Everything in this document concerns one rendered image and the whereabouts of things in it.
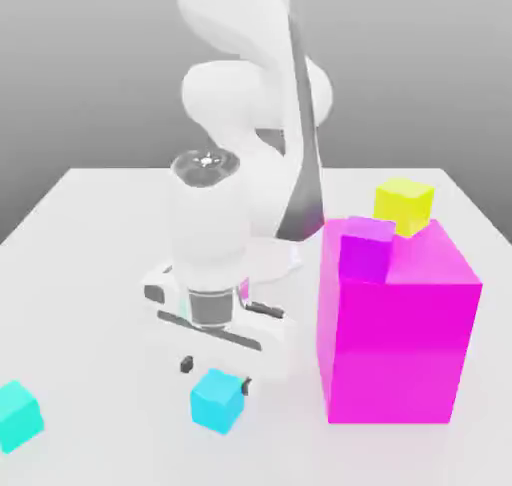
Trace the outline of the large magenta box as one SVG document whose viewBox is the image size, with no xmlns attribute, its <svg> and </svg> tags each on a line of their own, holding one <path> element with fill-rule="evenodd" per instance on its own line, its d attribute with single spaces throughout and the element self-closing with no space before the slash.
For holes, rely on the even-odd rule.
<svg viewBox="0 0 512 486">
<path fill-rule="evenodd" d="M 339 273 L 345 219 L 322 236 L 316 354 L 331 423 L 450 421 L 482 282 L 437 220 L 394 236 L 384 282 Z"/>
</svg>

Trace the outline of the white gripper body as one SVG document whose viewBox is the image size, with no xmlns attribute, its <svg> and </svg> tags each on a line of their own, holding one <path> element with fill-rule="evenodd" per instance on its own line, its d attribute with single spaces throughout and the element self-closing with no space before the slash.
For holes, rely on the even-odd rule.
<svg viewBox="0 0 512 486">
<path fill-rule="evenodd" d="M 297 324 L 288 316 L 238 309 L 222 330 L 195 327 L 163 310 L 157 317 L 170 325 L 171 345 L 180 357 L 191 355 L 202 365 L 267 381 L 285 379 L 292 368 Z"/>
</svg>

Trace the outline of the small yellow cube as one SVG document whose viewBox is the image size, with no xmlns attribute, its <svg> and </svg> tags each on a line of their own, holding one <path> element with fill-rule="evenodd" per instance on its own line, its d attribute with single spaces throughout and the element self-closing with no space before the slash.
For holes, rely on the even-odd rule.
<svg viewBox="0 0 512 486">
<path fill-rule="evenodd" d="M 407 178 L 391 178 L 376 188 L 373 217 L 393 221 L 396 234 L 412 237 L 430 223 L 435 189 Z"/>
</svg>

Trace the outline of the small purple cube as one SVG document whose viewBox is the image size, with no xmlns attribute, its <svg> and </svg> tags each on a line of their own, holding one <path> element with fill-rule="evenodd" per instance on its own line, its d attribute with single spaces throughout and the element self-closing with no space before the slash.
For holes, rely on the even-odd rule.
<svg viewBox="0 0 512 486">
<path fill-rule="evenodd" d="M 340 240 L 340 276 L 384 283 L 391 262 L 395 227 L 393 221 L 349 217 Z"/>
</svg>

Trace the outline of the small cyan cube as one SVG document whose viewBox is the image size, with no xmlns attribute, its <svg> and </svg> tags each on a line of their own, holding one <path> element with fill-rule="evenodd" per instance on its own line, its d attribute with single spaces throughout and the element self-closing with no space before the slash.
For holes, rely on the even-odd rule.
<svg viewBox="0 0 512 486">
<path fill-rule="evenodd" d="M 209 369 L 190 392 L 192 420 L 226 435 L 245 407 L 242 379 L 218 369 Z"/>
</svg>

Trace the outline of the small turquoise cube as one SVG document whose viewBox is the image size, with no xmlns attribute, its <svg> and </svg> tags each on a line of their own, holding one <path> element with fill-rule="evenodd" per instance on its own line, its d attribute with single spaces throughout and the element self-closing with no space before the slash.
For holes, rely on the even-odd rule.
<svg viewBox="0 0 512 486">
<path fill-rule="evenodd" d="M 37 399 L 18 381 L 0 387 L 0 450 L 9 454 L 44 430 Z"/>
</svg>

